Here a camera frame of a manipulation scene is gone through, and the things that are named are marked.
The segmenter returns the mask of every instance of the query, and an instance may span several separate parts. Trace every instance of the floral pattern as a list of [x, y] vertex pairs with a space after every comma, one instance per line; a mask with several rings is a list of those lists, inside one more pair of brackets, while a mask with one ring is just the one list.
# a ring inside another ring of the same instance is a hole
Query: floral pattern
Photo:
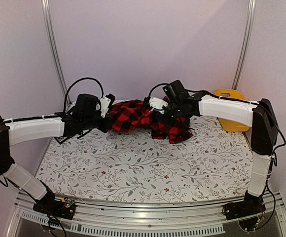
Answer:
[[242, 133], [227, 133], [214, 117], [192, 117], [194, 136], [180, 144], [96, 129], [59, 145], [54, 139], [37, 178], [55, 193], [122, 202], [190, 202], [242, 196], [252, 154]]

